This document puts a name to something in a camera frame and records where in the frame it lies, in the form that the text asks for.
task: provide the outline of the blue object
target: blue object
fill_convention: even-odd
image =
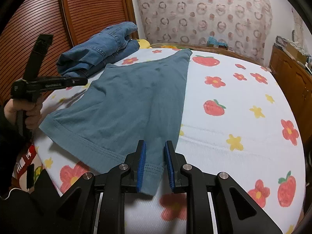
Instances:
[[[208,38],[207,45],[218,45],[228,47],[227,43],[218,42],[214,37],[211,36]]]
[[[86,42],[61,54],[57,71],[62,76],[86,78],[103,69],[106,64],[126,58],[140,48],[138,41],[130,38],[130,34],[137,29],[132,22],[106,27]]]
[[[171,140],[175,148],[179,138],[191,54],[183,49],[161,60],[108,64],[80,100],[49,114],[40,129],[99,173],[123,163],[144,140],[141,192],[155,195],[164,171],[163,146]]]
[[[165,159],[167,164],[168,178],[169,178],[169,186],[171,189],[175,187],[174,182],[174,168],[172,166],[171,156],[168,148],[168,143],[165,143]]]
[[[140,161],[138,163],[137,186],[136,186],[137,192],[140,192],[142,188],[145,158],[146,158],[146,142],[143,142],[141,155],[140,155]]]

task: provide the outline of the slatted wooden door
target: slatted wooden door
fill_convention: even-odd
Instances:
[[[10,97],[12,83],[22,77],[39,34],[54,35],[39,72],[52,76],[58,75],[62,52],[123,21],[135,23],[131,0],[26,0],[0,35],[0,101]]]

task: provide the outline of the cardboard box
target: cardboard box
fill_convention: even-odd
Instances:
[[[308,57],[300,53],[296,48],[291,44],[287,44],[286,50],[294,57],[295,60],[301,62],[303,65],[307,62]]]

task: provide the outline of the denim jeans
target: denim jeans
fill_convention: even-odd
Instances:
[[[60,55],[57,70],[62,76],[89,77],[108,63],[118,62],[139,49],[130,34],[138,27],[132,22],[108,26],[89,40]]]

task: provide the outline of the yellow pillow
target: yellow pillow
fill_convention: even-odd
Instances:
[[[147,40],[137,40],[137,41],[140,45],[140,49],[151,48],[150,43]]]

